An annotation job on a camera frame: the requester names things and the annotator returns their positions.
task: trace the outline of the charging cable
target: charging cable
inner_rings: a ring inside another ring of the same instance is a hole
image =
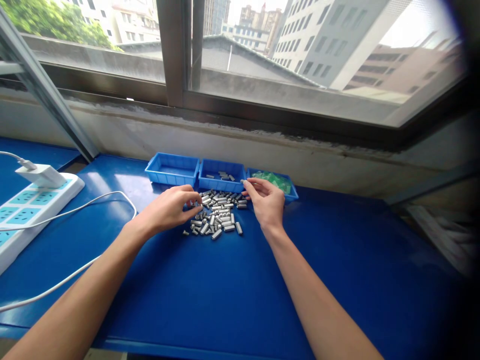
[[[128,203],[131,205],[131,207],[133,208],[133,216],[132,216],[132,220],[135,218],[135,216],[137,216],[137,208],[135,207],[134,203],[129,199],[129,197],[127,195],[125,195],[124,192],[122,191],[112,191],[112,192],[108,192],[106,194],[103,194],[103,195],[100,195],[99,197],[96,197],[94,198],[93,200],[87,202],[85,205],[82,205],[80,207],[77,207],[73,210],[70,210],[70,211],[67,211],[67,212],[64,212],[60,215],[57,215],[57,216],[54,216],[54,217],[51,217],[47,220],[44,220],[44,221],[41,221],[39,223],[36,223],[36,224],[33,224],[33,225],[30,225],[30,226],[24,226],[24,227],[17,227],[17,228],[11,228],[11,229],[0,229],[0,231],[4,232],[4,231],[16,231],[16,230],[25,230],[25,229],[30,229],[30,228],[34,228],[34,227],[37,227],[39,225],[42,225],[42,224],[45,224],[47,222],[50,222],[54,219],[57,219],[57,218],[60,218],[62,216],[65,216],[65,215],[68,215],[68,214],[71,214],[73,212],[76,212],[80,209],[83,209],[85,207],[87,207],[88,205],[90,205],[91,203],[93,203],[94,201],[97,201],[98,199],[100,198],[103,198],[107,195],[111,195],[111,194],[122,194],[123,197],[128,201]],[[50,289],[48,289],[47,291],[45,292],[42,292],[40,295],[37,295],[35,297],[32,297],[32,298],[29,298],[27,300],[23,300],[23,301],[19,301],[17,303],[14,303],[14,304],[10,304],[10,305],[6,305],[6,306],[2,306],[0,307],[0,313],[4,312],[4,311],[7,311],[7,310],[11,310],[11,309],[15,309],[15,308],[19,308],[19,307],[22,307],[24,305],[27,305],[27,304],[30,304],[30,303],[33,303],[33,302],[36,302],[37,300],[41,299],[41,298],[44,298],[46,297],[48,294],[51,294],[53,293],[55,290],[57,290],[59,287],[61,287],[63,284],[67,283],[68,281],[70,281],[72,278],[74,278],[76,275],[78,275],[79,273],[81,273],[83,270],[85,270],[86,268],[88,268],[90,265],[92,265],[98,258],[100,257],[97,256],[96,258],[94,258],[93,260],[87,262],[85,265],[83,265],[81,268],[79,268],[77,271],[75,271],[74,273],[72,273],[71,275],[69,275],[68,277],[66,277],[65,279],[63,279],[62,281],[60,281],[57,285],[51,287]]]

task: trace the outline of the blue plastic tray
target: blue plastic tray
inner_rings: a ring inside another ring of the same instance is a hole
[[[145,172],[154,183],[168,185],[195,184],[200,159],[157,152],[148,163]]]
[[[246,177],[251,178],[252,174],[255,174],[257,171],[265,172],[265,171],[268,171],[268,170],[260,170],[260,169],[255,169],[253,167],[249,167],[249,168],[246,169]],[[275,175],[283,176],[284,178],[287,178],[288,180],[290,180],[290,182],[291,182],[290,194],[285,194],[285,203],[286,204],[290,204],[292,201],[295,201],[295,200],[299,199],[299,196],[297,194],[297,189],[295,188],[294,182],[292,181],[290,176],[285,175],[285,174],[281,174],[281,173],[278,173],[278,172],[273,172],[273,171],[270,171],[270,173],[274,173]]]
[[[219,171],[224,171],[235,178],[235,181],[220,180]],[[208,178],[206,175],[212,175],[215,178]],[[235,162],[218,161],[203,159],[200,165],[200,174],[198,175],[199,186],[202,189],[215,189],[240,193],[244,190],[241,179],[246,179],[247,174],[242,164]]]

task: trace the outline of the blue workbench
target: blue workbench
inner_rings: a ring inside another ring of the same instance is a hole
[[[146,166],[99,156],[79,173],[85,188],[65,210],[115,190],[142,210],[165,189],[150,183]],[[284,226],[315,272],[386,359],[425,359],[459,274],[383,201],[297,190]],[[131,216],[114,195],[49,224],[0,276],[0,306],[40,294],[101,254]],[[243,237],[184,237],[183,226],[151,239],[93,346],[188,359],[313,359],[251,204],[235,218]],[[22,336],[66,289],[0,313],[0,337]]]
[[[33,163],[48,164],[58,171],[62,171],[72,164],[80,153],[69,147],[46,145],[38,142],[15,140],[0,137],[0,151],[13,153]],[[20,165],[6,155],[0,155],[0,205],[24,189],[29,182],[15,173]]]

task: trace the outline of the power strip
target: power strip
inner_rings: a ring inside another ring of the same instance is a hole
[[[26,227],[56,216],[85,186],[77,175],[61,174],[66,179],[61,187],[31,184],[0,206],[0,229]],[[0,275],[47,224],[24,230],[0,231]]]

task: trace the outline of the green leaves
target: green leaves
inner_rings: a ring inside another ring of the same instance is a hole
[[[99,23],[86,24],[80,8],[71,3],[0,0],[0,5],[21,33],[120,51],[112,45]]]

